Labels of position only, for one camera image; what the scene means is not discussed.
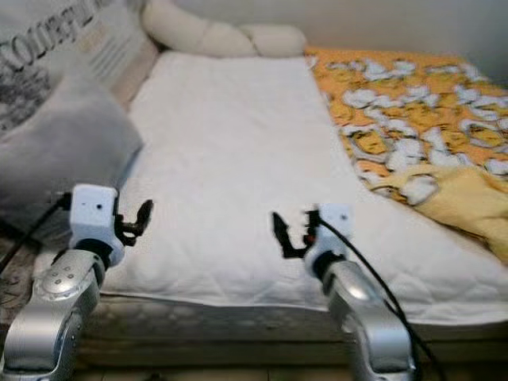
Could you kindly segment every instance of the black cable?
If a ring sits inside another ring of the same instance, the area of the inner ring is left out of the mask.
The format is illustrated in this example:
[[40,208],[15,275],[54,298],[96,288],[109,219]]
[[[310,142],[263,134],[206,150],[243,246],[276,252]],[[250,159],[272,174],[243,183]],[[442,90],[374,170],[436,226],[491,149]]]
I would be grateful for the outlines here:
[[390,305],[390,303],[386,303],[388,308],[400,319],[401,323],[406,327],[408,334],[410,335],[411,339],[411,352],[413,354],[413,358],[415,360],[415,366],[416,366],[416,376],[417,379],[421,378],[421,369],[419,368],[418,364],[418,354],[416,351],[415,346],[418,345],[421,350],[425,353],[425,355],[429,358],[432,366],[437,372],[437,375],[439,377],[440,381],[446,381],[447,377],[445,374],[445,370],[443,369],[443,366],[441,365],[441,362],[436,358],[436,356],[432,353],[429,346],[421,339],[421,337],[414,331],[411,324],[407,321],[406,314],[404,313],[404,310],[400,306],[400,303],[398,302],[397,298],[395,297],[394,293],[391,292],[389,286],[384,282],[383,278],[378,274],[378,272],[371,266],[371,264],[367,261],[367,259],[362,255],[362,253],[346,238],[342,235],[341,232],[339,232],[337,229],[335,229],[333,226],[331,226],[328,222],[324,221],[323,219],[319,219],[320,223],[325,226],[330,232],[335,234],[337,238],[339,238],[348,248],[350,248],[355,255],[358,257],[358,259],[362,262],[362,264],[365,265],[365,267],[371,272],[372,276],[375,278],[375,280],[379,283],[379,285],[384,289],[385,293],[387,294],[388,298],[390,299],[390,302],[393,303],[394,306]]
[[17,251],[25,242],[44,224],[60,207],[68,209],[71,202],[71,195],[66,193],[51,205],[36,221],[29,227],[23,236],[10,248],[10,250],[0,260],[0,275],[14,258]]

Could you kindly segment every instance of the yellow cartoon print bedsheet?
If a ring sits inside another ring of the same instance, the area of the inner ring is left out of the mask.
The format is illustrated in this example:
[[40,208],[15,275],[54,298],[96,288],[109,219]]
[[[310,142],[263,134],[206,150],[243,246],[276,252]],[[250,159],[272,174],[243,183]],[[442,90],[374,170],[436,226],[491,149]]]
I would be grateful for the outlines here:
[[308,48],[306,59],[360,179],[508,263],[508,93],[455,56]]

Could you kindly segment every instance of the mattress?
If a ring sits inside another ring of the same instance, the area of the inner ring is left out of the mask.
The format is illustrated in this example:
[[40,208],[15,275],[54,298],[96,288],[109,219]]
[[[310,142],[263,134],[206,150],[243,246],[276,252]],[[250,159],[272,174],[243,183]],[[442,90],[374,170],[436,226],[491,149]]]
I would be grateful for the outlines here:
[[121,193],[152,222],[104,295],[324,311],[319,282],[281,258],[270,214],[297,242],[301,211],[347,204],[352,241],[423,325],[508,320],[508,271],[459,233],[358,181],[303,58],[163,54],[131,106],[144,139]]

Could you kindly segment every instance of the cylindrical bolster pillow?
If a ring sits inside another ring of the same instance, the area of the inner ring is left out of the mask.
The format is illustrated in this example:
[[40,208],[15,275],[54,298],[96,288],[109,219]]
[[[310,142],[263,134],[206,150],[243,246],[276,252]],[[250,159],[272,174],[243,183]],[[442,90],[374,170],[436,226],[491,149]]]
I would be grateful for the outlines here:
[[242,25],[260,56],[301,56],[306,45],[302,31],[290,25]]
[[306,38],[289,25],[243,25],[206,20],[171,0],[150,0],[144,8],[145,30],[161,44],[181,52],[215,57],[301,56]]
[[149,1],[142,22],[154,39],[174,50],[217,57],[257,56],[238,28],[195,16],[171,0]]

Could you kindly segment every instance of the gray pillow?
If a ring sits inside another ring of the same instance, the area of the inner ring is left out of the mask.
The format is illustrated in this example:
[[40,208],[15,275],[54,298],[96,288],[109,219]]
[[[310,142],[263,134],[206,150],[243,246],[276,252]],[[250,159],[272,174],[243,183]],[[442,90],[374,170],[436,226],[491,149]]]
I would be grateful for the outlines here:
[[[118,187],[141,146],[106,90],[65,75],[34,115],[0,135],[0,221],[26,231],[76,183]],[[34,237],[63,246],[69,233],[68,213],[59,211]]]

